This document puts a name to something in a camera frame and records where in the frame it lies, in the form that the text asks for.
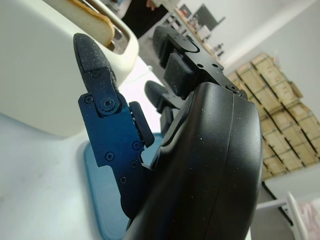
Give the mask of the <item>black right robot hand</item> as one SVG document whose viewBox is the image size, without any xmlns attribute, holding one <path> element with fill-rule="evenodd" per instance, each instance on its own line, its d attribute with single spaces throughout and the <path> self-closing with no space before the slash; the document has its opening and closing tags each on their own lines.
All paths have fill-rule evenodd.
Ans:
<svg viewBox="0 0 320 240">
<path fill-rule="evenodd" d="M 76 33 L 87 92 L 78 99 L 97 226 L 105 240 L 243 240 L 261 188 L 257 107 L 203 48 L 158 26 L 153 47 L 166 86 L 144 92 L 160 113 L 153 133 L 140 104 L 127 102 L 100 47 Z"/>
</svg>

